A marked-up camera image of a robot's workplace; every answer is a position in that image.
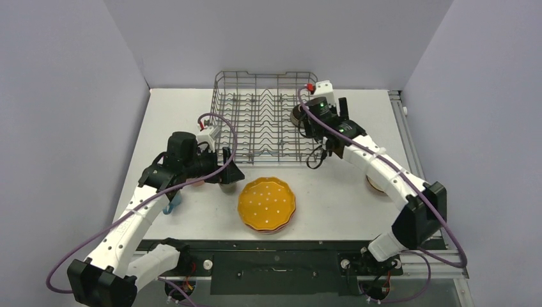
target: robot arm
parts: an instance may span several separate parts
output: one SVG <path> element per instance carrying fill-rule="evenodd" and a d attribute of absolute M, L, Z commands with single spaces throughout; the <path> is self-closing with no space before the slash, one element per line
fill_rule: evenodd
<path fill-rule="evenodd" d="M 329 133 L 322 126 L 312 122 L 305 114 L 303 127 L 306 136 L 321 142 L 323 149 L 329 155 L 335 153 L 340 158 L 358 167 L 363 174 L 392 199 L 396 208 L 400 211 L 391 229 L 387 233 L 380 234 L 369 244 L 369 251 L 372 256 L 377 261 L 383 262 L 403 250 L 416 249 L 440 228 L 440 223 L 400 175 L 405 175 L 419 191 L 422 191 L 446 220 L 447 200 L 444 186 L 438 182 L 429 185 L 390 158 L 385 153 L 385 148 L 378 146 L 362 127 L 349 119 L 348 105 L 345 98 L 338 99 L 339 113 L 336 107 L 333 86 L 329 81 L 316 83 L 311 93 L 314 98 L 307 102 L 306 106 L 313 115 L 335 131 L 362 146 L 372 149 L 375 153 L 366 152 L 344 142 L 344 140 Z M 377 156 L 386 158 L 400 172 L 393 170 L 389 165 L 377 159 Z"/>
<path fill-rule="evenodd" d="M 90 307 L 129 307 L 140 289 L 162 273 L 179 266 L 182 251 L 167 245 L 168 240 L 131 261 L 152 222 L 176 192 L 158 197 L 138 211 L 134 208 L 157 192 L 184 183 L 187 178 L 202 177 L 216 171 L 219 166 L 214 139 L 218 131 L 217 127 L 206 127 L 197 136 L 188 132 L 173 133 L 167 142 L 167 151 L 158 155 L 139 179 L 124 211 L 124 214 L 130 211 L 134 214 L 113 228 L 83 262 L 74 260 L 70 264 L 68 279 L 77 302 Z M 197 145 L 201 143 L 207 145 L 203 150 Z M 231 155 L 229 148 L 222 151 L 224 160 L 228 159 Z M 232 162 L 205 181 L 233 184 L 244 178 Z"/>

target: white tabletop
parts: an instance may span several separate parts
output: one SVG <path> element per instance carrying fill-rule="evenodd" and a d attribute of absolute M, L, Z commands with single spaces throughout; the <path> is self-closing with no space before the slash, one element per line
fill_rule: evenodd
<path fill-rule="evenodd" d="M 403 167 L 407 157 L 385 90 L 336 90 L 348 99 L 350 118 L 365 128 Z M 134 154 L 116 209 L 126 207 L 144 168 L 166 149 L 174 131 L 197 133 L 196 119 L 209 112 L 212 90 L 153 89 Z M 287 167 L 241 166 L 246 179 L 235 194 L 217 185 L 185 187 L 182 203 L 172 214 L 160 214 L 145 239 L 185 240 L 372 240 L 386 232 L 399 212 L 391 200 L 368 186 L 362 171 L 336 156 L 312 170 L 304 164 Z M 237 198 L 245 184 L 258 177 L 278 177 L 295 193 L 296 212 L 279 233 L 256 233 L 241 222 Z"/>

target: yellow plate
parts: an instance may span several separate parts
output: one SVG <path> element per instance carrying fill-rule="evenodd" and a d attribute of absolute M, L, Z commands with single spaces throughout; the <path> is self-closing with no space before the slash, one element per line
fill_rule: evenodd
<path fill-rule="evenodd" d="M 295 196 L 286 182 L 261 177 L 245 186 L 237 211 L 247 226 L 257 231 L 274 231 L 290 221 Z"/>

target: wire dish rack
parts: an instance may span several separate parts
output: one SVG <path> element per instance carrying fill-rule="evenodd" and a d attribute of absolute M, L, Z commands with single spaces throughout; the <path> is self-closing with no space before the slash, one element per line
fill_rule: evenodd
<path fill-rule="evenodd" d="M 211 112 L 223 115 L 237 131 L 235 163 L 274 166 L 305 163 L 317 144 L 299 134 L 290 121 L 290 113 L 298 105 L 297 88 L 317 80 L 311 72 L 222 71 L 217 74 Z M 217 148 L 231 146 L 229 127 L 220 120 L 213 120 L 216 121 L 221 127 Z M 316 157 L 311 156 L 309 162 L 316 162 Z"/>

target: gray wall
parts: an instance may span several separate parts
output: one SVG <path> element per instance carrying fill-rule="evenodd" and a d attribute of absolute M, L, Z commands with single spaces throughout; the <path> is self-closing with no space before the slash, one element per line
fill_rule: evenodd
<path fill-rule="evenodd" d="M 400 89 L 452 0 L 105 3 L 151 87 L 209 88 L 222 69 L 249 69 Z"/>
<path fill-rule="evenodd" d="M 477 306 L 540 306 L 542 2 L 455 0 L 403 92 Z"/>
<path fill-rule="evenodd" d="M 147 100 L 102 1 L 2 1 L 1 306 L 74 305 L 45 276 L 111 222 Z"/>

